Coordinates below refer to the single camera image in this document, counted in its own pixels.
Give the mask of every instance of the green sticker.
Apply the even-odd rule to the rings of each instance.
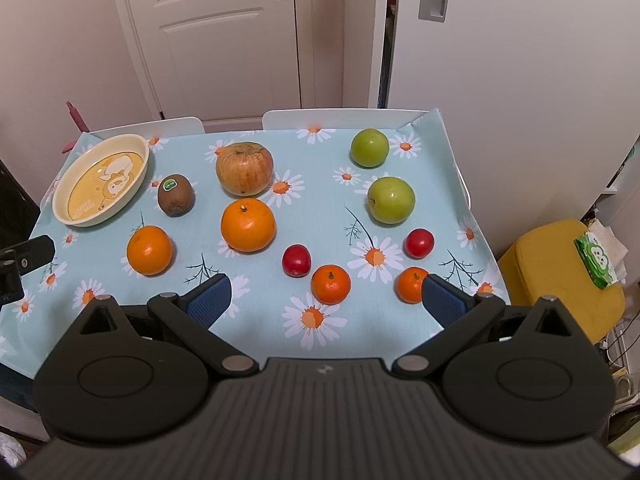
[[[169,180],[164,181],[164,184],[162,184],[162,189],[164,189],[165,191],[171,191],[177,185],[178,183],[174,179],[170,178]]]

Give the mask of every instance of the cream oval bowl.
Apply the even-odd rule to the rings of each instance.
[[[53,215],[74,227],[111,218],[140,188],[148,160],[148,141],[139,135],[103,140],[66,169],[53,193]]]

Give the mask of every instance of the orange fruit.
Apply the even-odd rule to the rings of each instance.
[[[276,219],[261,200],[241,198],[226,206],[220,220],[220,233],[232,249],[253,253],[273,240]]]
[[[422,301],[422,280],[429,273],[420,267],[409,267],[396,278],[396,294],[406,303],[420,303]]]
[[[351,290],[351,278],[337,265],[323,265],[311,277],[311,292],[324,304],[335,305],[347,297]]]
[[[129,265],[145,276],[160,274],[169,266],[173,255],[171,239],[155,225],[138,229],[127,244]]]

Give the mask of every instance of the yellow cushion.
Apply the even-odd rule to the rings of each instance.
[[[560,220],[521,236],[498,263],[513,304],[533,304],[544,294],[560,298],[589,340],[599,341],[625,309],[622,287],[593,284],[574,245],[586,227]]]

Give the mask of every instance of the floral tablecloth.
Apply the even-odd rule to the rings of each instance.
[[[54,218],[51,191],[33,237],[47,234],[56,245],[52,264],[24,277],[25,297],[0,314],[0,362],[33,377],[69,324],[92,297],[108,293],[120,304],[145,303],[163,291],[183,294],[215,272],[232,282],[232,303],[210,330],[263,365],[270,356],[299,358],[399,355],[442,328],[420,304],[405,304],[394,279],[409,266],[423,267],[469,293],[491,290],[508,301],[491,251],[465,203],[439,111],[398,130],[383,130],[390,152],[368,170],[349,158],[357,130],[284,130],[201,134],[149,141],[151,151],[141,189],[112,219],[69,229]],[[100,139],[82,134],[60,174]],[[220,187],[214,165],[220,147],[253,140],[274,158],[273,183],[260,196],[276,217],[277,233],[267,250],[239,254],[220,235],[220,217],[232,201]],[[186,176],[195,192],[193,210],[169,218],[158,207],[163,176]],[[402,224],[377,224],[365,206],[367,189],[391,175],[414,189],[416,207]],[[177,248],[173,265],[146,278],[126,259],[131,234],[157,225]],[[415,228],[435,237],[433,252],[411,260],[402,242]],[[338,305],[319,304],[310,276],[290,278],[281,258],[302,243],[312,268],[337,264],[351,275],[352,289]],[[304,316],[312,310],[313,316]]]

